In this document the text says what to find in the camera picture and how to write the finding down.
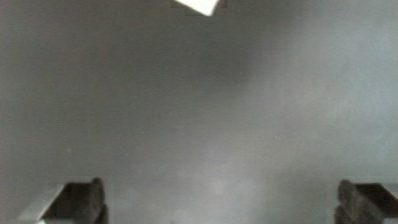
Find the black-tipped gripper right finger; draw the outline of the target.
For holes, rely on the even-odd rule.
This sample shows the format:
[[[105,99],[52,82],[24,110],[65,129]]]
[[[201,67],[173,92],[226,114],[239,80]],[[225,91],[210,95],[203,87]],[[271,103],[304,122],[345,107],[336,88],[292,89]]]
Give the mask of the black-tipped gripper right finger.
[[[335,224],[398,224],[398,183],[354,183],[338,186]]]

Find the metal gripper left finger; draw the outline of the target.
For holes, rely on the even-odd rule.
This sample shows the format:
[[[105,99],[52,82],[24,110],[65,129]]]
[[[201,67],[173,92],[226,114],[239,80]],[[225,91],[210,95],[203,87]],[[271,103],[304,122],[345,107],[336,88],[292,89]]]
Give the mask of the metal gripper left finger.
[[[17,224],[109,224],[104,180],[52,186],[29,204]]]

